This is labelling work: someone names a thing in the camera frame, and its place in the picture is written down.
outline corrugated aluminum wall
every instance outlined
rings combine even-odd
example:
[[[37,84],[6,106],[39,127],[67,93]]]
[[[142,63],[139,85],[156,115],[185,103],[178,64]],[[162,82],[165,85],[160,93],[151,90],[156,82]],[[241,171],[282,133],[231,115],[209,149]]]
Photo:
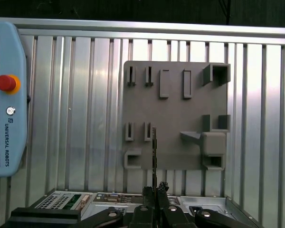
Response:
[[[29,137],[18,173],[0,178],[0,225],[52,188],[141,192],[151,185],[151,171],[123,169],[120,113],[124,62],[154,60],[231,64],[226,171],[158,171],[158,180],[171,194],[228,195],[266,228],[285,228],[285,39],[20,33]]]

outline gray mounting board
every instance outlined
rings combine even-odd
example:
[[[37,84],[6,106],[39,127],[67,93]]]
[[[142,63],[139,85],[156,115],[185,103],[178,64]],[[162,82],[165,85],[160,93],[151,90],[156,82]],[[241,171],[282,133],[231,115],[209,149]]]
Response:
[[[228,118],[222,118],[228,116],[228,81],[228,64],[126,62],[123,84],[125,168],[152,168],[151,127],[156,126],[159,169],[201,169],[199,144],[184,140],[181,132],[191,135],[228,131]]]

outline universal robots logo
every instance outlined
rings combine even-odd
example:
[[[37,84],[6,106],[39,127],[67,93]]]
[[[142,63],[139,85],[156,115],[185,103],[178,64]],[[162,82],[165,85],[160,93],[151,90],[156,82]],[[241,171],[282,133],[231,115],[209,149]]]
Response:
[[[13,118],[9,118],[8,123],[5,124],[5,167],[10,166],[10,123],[13,123]]]

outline red emergency stop button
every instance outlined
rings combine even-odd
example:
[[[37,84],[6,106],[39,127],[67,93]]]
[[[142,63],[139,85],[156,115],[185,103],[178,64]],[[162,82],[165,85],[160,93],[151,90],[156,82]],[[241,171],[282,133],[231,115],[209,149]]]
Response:
[[[0,75],[0,90],[10,92],[17,86],[16,80],[9,75]]]

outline dark background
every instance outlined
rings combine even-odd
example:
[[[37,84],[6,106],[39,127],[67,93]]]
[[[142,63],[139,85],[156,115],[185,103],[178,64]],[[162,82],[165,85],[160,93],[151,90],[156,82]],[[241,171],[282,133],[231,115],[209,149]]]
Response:
[[[230,12],[230,25],[285,27],[285,0],[231,0]],[[0,17],[226,24],[219,0],[0,0]]]

